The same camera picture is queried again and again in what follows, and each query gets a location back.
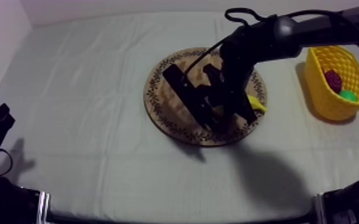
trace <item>white sheet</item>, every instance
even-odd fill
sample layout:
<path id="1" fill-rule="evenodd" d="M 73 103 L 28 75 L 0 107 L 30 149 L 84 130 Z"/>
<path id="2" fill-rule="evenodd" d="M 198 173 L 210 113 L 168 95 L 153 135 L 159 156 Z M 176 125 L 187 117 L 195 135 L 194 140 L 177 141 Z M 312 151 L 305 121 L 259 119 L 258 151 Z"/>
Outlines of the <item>white sheet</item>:
<path id="1" fill-rule="evenodd" d="M 293 216 L 357 181 L 359 113 L 345 125 L 310 113 L 296 72 L 306 51 L 257 65 L 268 112 L 239 144 L 201 149 L 204 161 L 149 121 L 143 87 L 156 63 L 236 27 L 221 13 L 157 13 L 35 29 L 0 84 L 17 120 L 3 146 L 22 149 L 10 178 L 49 192 L 54 212 L 167 223 Z"/>

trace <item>plastic basket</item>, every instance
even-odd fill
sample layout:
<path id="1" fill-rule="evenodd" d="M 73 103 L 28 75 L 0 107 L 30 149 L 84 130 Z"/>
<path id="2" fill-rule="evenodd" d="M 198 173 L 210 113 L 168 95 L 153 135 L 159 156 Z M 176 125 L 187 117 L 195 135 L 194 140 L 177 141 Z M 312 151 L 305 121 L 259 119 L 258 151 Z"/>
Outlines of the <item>plastic basket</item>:
<path id="1" fill-rule="evenodd" d="M 324 72 L 337 72 L 342 79 L 342 89 L 355 93 L 358 100 L 342 98 L 330 89 Z M 339 46 L 309 48 L 305 63 L 305 79 L 312 104 L 321 116 L 329 120 L 345 120 L 359 111 L 359 64 L 355 57 Z"/>

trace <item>black cable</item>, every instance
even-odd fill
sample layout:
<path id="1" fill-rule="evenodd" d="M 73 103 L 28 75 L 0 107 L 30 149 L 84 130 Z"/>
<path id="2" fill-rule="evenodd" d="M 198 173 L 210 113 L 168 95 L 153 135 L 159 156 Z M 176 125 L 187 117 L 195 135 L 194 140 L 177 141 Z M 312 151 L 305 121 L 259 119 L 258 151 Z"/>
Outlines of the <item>black cable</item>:
<path id="1" fill-rule="evenodd" d="M 200 61 L 202 60 L 206 55 L 208 55 L 210 52 L 212 52 L 214 49 L 216 49 L 218 46 L 220 46 L 225 40 L 226 38 L 222 39 L 221 41 L 217 42 L 215 45 L 213 45 L 211 48 L 209 48 L 208 50 L 206 50 L 201 56 L 199 56 L 199 58 L 197 58 L 196 60 L 194 60 L 192 62 L 191 65 L 189 65 L 189 67 L 185 70 L 184 72 L 184 77 L 186 77 L 189 73 L 189 71 Z"/>
<path id="2" fill-rule="evenodd" d="M 331 11 L 326 11 L 326 10 L 303 10 L 303 11 L 298 11 L 295 13 L 290 13 L 288 15 L 288 17 L 297 17 L 300 15 L 326 15 L 330 18 L 336 18 L 339 21 L 344 22 L 347 26 L 349 26 L 350 28 L 352 28 L 353 30 L 355 30 L 358 34 L 359 34 L 359 28 L 352 22 L 350 22 L 349 20 L 347 20 L 344 16 L 342 16 L 339 13 L 334 13 Z"/>
<path id="3" fill-rule="evenodd" d="M 230 8 L 227 9 L 225 11 L 224 17 L 227 20 L 233 21 L 233 22 L 237 22 L 237 23 L 243 23 L 245 25 L 247 25 L 247 22 L 242 19 L 242 18 L 235 18 L 230 16 L 230 13 L 245 13 L 245 14 L 249 14 L 252 15 L 256 20 L 263 22 L 265 20 L 267 20 L 267 18 L 260 16 L 259 14 L 257 14 L 254 10 L 250 9 L 250 8 Z"/>
<path id="4" fill-rule="evenodd" d="M 242 18 L 235 18 L 230 16 L 230 13 L 246 13 L 246 14 L 250 14 L 252 15 L 256 20 L 258 21 L 265 21 L 267 20 L 267 18 L 262 17 L 260 15 L 258 15 L 254 10 L 250 9 L 250 8 L 230 8 L 228 10 L 225 11 L 225 18 L 227 20 L 230 21 L 235 21 L 235 22 L 239 22 L 239 23 L 243 23 L 245 25 L 245 27 L 249 27 L 248 23 L 243 20 Z M 184 72 L 184 77 L 181 81 L 184 80 L 184 78 L 188 75 L 189 71 L 200 61 L 202 60 L 206 55 L 208 55 L 210 52 L 212 52 L 214 49 L 216 49 L 218 46 L 220 46 L 225 40 L 226 38 L 222 39 L 221 41 L 217 42 L 215 45 L 213 45 L 211 48 L 209 48 L 206 52 L 204 52 L 201 56 L 199 56 L 199 58 L 197 58 L 196 60 L 194 60 L 192 62 L 191 65 L 189 65 L 189 67 L 185 70 Z"/>
<path id="5" fill-rule="evenodd" d="M 10 159 L 10 166 L 9 166 L 9 168 L 7 169 L 7 171 L 5 171 L 4 173 L 0 174 L 0 177 L 1 177 L 1 176 L 6 175 L 8 172 L 11 171 L 11 169 L 12 169 L 13 166 L 14 166 L 14 161 L 13 161 L 13 157 L 10 155 L 10 153 L 8 153 L 8 151 L 6 151 L 6 150 L 0 148 L 0 152 L 6 153 L 6 155 L 7 155 L 8 158 Z"/>

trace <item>green ball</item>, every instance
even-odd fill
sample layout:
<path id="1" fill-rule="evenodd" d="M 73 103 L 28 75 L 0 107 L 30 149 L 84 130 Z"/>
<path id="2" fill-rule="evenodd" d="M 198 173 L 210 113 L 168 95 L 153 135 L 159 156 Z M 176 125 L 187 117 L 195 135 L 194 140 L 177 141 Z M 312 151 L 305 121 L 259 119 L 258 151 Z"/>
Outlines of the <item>green ball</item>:
<path id="1" fill-rule="evenodd" d="M 350 101 L 358 101 L 358 98 L 355 96 L 355 94 L 349 90 L 341 90 L 339 95 Z"/>

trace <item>yellow basket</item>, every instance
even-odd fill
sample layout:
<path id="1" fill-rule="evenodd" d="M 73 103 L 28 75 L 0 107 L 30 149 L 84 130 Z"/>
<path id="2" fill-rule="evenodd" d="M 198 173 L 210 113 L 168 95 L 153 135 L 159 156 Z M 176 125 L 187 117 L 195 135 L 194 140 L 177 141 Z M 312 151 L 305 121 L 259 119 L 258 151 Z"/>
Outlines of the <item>yellow basket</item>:
<path id="1" fill-rule="evenodd" d="M 330 89 L 323 72 L 337 72 L 342 89 L 355 93 L 358 101 L 342 98 Z M 309 48 L 305 79 L 317 113 L 329 120 L 345 120 L 359 111 L 359 64 L 355 57 L 339 46 Z"/>

